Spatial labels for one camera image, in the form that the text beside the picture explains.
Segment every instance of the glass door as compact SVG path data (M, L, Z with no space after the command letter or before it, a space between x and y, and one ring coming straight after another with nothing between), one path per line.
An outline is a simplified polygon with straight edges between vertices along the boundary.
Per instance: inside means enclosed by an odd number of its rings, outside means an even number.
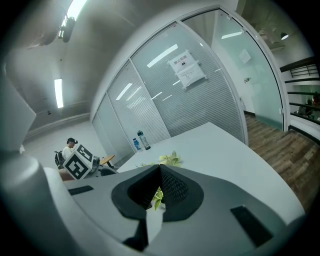
M202 13L184 21L220 58L246 105L256 118L283 129L278 84L264 53L234 19L222 10Z
M269 62L253 38L222 10L216 15L213 49L215 44L225 49L239 70L257 120L282 130L282 102Z

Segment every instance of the ceiling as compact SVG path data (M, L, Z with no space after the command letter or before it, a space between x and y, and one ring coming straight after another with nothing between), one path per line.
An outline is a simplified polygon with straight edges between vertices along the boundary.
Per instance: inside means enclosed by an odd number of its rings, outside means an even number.
M264 39L271 50L281 49L298 30L295 23L271 0L239 0L236 12ZM281 33L289 35L281 40Z
M71 1L60 0L66 10ZM12 50L6 74L37 114L30 130L90 112L97 87L125 41L148 19L183 1L188 0L87 0L68 43L56 37L49 45ZM62 108L57 108L55 79L62 79Z

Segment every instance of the person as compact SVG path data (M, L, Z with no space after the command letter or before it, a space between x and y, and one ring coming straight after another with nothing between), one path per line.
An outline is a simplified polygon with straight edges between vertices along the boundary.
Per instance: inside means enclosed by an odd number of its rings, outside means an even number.
M66 147L62 149L62 157L64 160L67 160L67 158L71 155L72 149L74 148L75 144L78 142L74 138L68 138L66 141Z

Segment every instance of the window blinds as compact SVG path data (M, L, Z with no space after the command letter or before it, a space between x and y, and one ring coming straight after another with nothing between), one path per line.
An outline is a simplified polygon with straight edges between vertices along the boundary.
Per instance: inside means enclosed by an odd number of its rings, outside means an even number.
M207 78L184 90L168 61L186 50ZM172 137L211 122L245 142L239 107L221 67L184 27L175 23L159 33L132 62Z
M152 145L170 138L168 130L134 66L127 62L107 90L118 120L135 148L133 139L142 130Z

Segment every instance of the wooden floor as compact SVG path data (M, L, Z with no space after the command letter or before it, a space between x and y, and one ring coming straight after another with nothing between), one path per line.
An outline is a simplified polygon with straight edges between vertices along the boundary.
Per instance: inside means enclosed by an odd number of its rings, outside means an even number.
M296 131L277 130L247 114L245 119L249 147L285 180L308 212L320 188L320 146Z

